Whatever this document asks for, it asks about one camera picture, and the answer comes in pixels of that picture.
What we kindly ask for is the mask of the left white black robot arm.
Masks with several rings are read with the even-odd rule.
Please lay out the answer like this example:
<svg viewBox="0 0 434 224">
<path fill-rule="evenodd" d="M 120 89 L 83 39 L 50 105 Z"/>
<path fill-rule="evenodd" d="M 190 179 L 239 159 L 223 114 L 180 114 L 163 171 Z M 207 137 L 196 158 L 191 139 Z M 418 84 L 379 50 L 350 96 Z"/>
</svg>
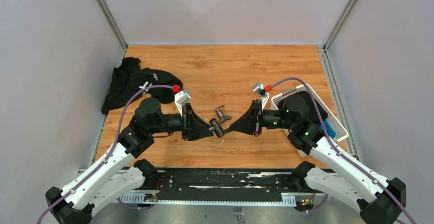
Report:
<svg viewBox="0 0 434 224">
<path fill-rule="evenodd" d="M 95 215 L 123 194 L 136 189 L 152 189 L 157 170 L 147 160 L 117 176 L 117 172 L 137 159 L 154 143 L 153 134 L 181 132 L 185 141 L 211 137 L 209 125 L 199 118 L 189 103 L 178 114 L 163 114 L 156 98 L 141 101 L 129 125 L 117 135 L 112 146 L 82 175 L 62 188 L 46 194 L 49 211 L 58 223 L 90 223 Z"/>
</svg>

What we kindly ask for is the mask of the grey faucet with lever handle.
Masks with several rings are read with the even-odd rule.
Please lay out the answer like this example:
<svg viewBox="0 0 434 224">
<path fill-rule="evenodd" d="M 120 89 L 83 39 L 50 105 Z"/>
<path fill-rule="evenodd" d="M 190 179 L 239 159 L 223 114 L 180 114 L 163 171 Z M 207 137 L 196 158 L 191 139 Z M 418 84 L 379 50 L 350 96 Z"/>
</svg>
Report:
<svg viewBox="0 0 434 224">
<path fill-rule="evenodd" d="M 224 107 L 224 105 L 218 106 L 214 111 L 217 115 L 217 117 L 219 118 L 218 123 L 222 124 L 223 122 L 226 121 L 230 121 L 232 119 L 231 116 L 225 115 L 224 112 L 222 111 L 222 108 Z"/>
</svg>

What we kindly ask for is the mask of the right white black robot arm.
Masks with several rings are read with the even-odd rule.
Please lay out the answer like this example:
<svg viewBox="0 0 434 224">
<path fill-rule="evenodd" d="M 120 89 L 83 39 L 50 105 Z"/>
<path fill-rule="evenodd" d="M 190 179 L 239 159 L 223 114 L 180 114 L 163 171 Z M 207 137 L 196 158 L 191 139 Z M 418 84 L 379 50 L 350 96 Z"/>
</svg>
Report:
<svg viewBox="0 0 434 224">
<path fill-rule="evenodd" d="M 292 172 L 296 190 L 319 190 L 345 203 L 365 223 L 395 223 L 406 204 L 406 185 L 397 177 L 375 173 L 340 148 L 321 125 L 327 112 L 306 91 L 279 101 L 277 109 L 262 109 L 253 101 L 247 112 L 225 131 L 259 136 L 263 128 L 286 129 L 290 143 L 297 149 L 329 166 L 337 175 L 309 162 Z"/>
</svg>

